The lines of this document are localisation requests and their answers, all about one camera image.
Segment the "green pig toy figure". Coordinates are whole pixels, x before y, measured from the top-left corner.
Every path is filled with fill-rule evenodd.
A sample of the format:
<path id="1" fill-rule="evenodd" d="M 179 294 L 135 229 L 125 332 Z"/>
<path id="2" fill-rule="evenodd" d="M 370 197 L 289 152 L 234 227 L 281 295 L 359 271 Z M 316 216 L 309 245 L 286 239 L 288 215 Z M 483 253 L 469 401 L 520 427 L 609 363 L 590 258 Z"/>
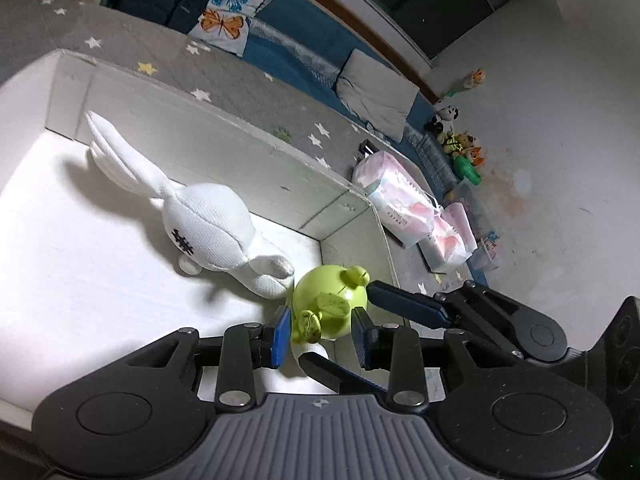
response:
<path id="1" fill-rule="evenodd" d="M 362 266 L 324 264 L 295 285 L 291 300 L 292 341 L 318 344 L 350 333 L 352 309 L 367 309 L 370 274 Z"/>

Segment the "white plush rabbit toy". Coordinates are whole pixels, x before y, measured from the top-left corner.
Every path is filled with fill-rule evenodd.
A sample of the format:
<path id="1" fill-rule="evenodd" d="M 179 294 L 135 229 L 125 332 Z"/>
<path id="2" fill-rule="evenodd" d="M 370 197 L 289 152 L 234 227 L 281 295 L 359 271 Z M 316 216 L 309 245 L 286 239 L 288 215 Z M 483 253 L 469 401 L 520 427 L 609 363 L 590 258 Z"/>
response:
<path id="1" fill-rule="evenodd" d="M 280 255 L 250 253 L 256 230 L 247 206 L 232 188 L 175 182 L 135 150 L 106 118 L 92 110 L 85 118 L 96 166 L 123 190 L 162 202 L 163 226 L 180 252 L 178 265 L 183 273 L 227 273 L 264 299 L 288 296 L 294 266 Z"/>

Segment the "pink white tissue pack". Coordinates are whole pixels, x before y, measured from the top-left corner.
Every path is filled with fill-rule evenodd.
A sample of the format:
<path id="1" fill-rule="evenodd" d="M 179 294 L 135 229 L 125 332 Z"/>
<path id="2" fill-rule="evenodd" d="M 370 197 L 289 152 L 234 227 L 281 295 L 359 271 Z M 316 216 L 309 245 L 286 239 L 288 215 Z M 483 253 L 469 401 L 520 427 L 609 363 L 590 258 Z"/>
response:
<path id="1" fill-rule="evenodd" d="M 363 190 L 382 226 L 402 246 L 411 247 L 433 231 L 442 208 L 393 155 L 378 151 L 364 158 L 352 173 L 352 183 Z"/>

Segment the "green toy watering can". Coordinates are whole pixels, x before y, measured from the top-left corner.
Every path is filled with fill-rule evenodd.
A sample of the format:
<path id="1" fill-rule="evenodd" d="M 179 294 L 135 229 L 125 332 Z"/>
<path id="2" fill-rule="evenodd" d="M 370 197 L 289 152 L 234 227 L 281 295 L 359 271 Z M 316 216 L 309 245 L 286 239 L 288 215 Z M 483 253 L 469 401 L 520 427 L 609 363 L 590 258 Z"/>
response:
<path id="1" fill-rule="evenodd" d="M 460 179 L 466 179 L 472 185 L 480 185 L 482 183 L 482 176 L 476 170 L 475 166 L 467 160 L 464 156 L 457 156 L 452 161 L 452 166 L 454 167 L 454 173 Z"/>

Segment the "white cardboard storage box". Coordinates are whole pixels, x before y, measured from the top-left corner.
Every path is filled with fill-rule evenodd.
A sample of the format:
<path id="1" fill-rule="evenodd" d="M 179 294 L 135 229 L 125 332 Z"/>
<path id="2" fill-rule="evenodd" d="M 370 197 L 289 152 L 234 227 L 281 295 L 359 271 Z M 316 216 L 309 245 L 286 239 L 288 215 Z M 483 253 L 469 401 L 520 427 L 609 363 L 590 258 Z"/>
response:
<path id="1" fill-rule="evenodd" d="M 183 327 L 264 322 L 322 263 L 427 292 L 373 205 L 183 92 L 58 51 L 1 86 L 1 422 Z"/>

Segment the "panda plush toy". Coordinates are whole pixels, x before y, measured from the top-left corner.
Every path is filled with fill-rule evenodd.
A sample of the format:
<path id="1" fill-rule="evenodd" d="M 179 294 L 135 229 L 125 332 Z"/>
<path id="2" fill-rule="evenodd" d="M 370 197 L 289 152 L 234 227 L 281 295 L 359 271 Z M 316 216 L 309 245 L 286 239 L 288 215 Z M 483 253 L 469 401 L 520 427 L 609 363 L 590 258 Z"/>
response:
<path id="1" fill-rule="evenodd" d="M 454 128 L 454 121 L 459 116 L 457 107 L 448 105 L 438 110 L 435 115 L 424 125 L 424 129 L 438 136 L 441 133 L 450 133 Z"/>

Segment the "grey cushion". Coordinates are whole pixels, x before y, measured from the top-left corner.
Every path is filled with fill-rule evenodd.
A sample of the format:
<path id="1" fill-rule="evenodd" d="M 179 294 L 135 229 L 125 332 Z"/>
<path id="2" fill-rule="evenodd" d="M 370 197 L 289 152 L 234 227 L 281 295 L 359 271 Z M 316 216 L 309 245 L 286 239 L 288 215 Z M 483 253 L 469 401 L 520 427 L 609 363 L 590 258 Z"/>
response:
<path id="1" fill-rule="evenodd" d="M 335 93 L 371 129 L 399 143 L 419 87 L 354 49 L 335 81 Z"/>

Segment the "orange flower toy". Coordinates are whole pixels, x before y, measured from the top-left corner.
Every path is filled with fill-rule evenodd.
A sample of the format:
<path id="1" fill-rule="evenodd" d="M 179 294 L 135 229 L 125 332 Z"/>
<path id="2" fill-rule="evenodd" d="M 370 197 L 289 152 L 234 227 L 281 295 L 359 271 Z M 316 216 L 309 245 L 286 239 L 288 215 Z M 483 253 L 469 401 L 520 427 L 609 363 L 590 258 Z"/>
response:
<path id="1" fill-rule="evenodd" d="M 445 93 L 446 98 L 452 98 L 458 93 L 475 89 L 484 84 L 486 78 L 486 70 L 479 68 L 472 70 L 467 75 L 456 80 Z"/>

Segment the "blue sofa bed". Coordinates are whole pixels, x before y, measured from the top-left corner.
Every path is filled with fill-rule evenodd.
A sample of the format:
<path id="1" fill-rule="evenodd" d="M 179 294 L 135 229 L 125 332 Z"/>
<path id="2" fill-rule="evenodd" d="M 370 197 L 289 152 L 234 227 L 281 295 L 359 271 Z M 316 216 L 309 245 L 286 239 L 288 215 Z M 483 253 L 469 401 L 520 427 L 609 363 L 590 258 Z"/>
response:
<path id="1" fill-rule="evenodd" d="M 404 137 L 396 143 L 352 114 L 335 81 L 352 50 L 395 70 L 385 58 L 311 0 L 272 0 L 250 20 L 242 58 L 176 30 L 111 9 L 106 0 L 78 0 L 90 24 L 78 46 L 121 60 L 261 128 L 343 178 L 359 164 L 361 145 L 389 152 L 419 171 L 439 203 L 461 180 L 424 125 L 434 107 L 419 92 Z"/>

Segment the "butterfly print pillow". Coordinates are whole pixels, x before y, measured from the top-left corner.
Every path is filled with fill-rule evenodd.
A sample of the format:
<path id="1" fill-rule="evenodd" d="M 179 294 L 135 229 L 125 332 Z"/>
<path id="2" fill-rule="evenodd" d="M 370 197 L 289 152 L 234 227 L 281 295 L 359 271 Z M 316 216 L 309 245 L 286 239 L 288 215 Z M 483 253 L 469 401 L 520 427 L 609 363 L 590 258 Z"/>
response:
<path id="1" fill-rule="evenodd" d="M 242 58 L 250 20 L 272 0 L 208 0 L 189 36 Z"/>

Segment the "grey star pattern mat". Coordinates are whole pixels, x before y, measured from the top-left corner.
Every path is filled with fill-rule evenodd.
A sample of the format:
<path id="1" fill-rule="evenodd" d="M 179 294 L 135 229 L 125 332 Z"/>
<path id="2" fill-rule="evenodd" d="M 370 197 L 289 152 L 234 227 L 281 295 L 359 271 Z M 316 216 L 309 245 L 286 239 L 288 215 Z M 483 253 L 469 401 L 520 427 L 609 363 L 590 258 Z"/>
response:
<path id="1" fill-rule="evenodd" d="M 366 246 L 350 222 L 363 128 L 273 70 L 78 0 L 1 0 L 1 175 L 36 137 L 86 140 L 87 110 L 181 182 L 217 181 L 331 252 Z"/>

